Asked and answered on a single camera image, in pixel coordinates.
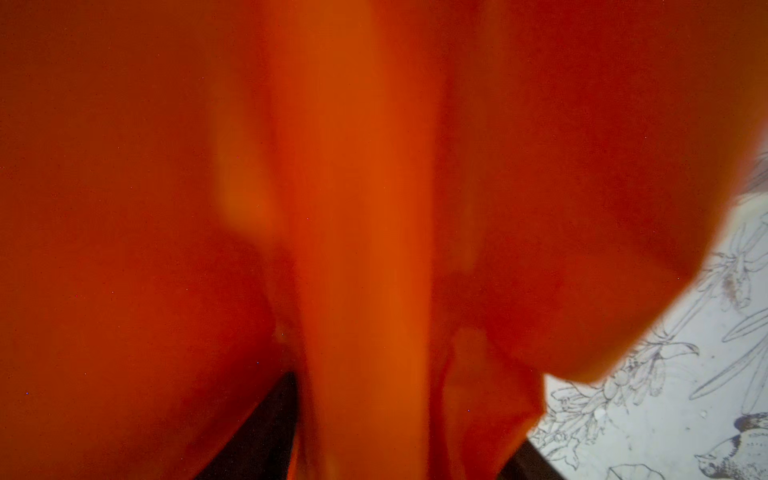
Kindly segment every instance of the leaf drawing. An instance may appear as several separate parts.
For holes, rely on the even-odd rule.
[[[605,480],[664,480],[664,476],[645,464],[617,465],[608,469]]]

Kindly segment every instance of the red-orange cloth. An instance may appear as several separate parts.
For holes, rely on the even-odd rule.
[[[489,480],[696,273],[765,2],[3,2],[0,477]]]

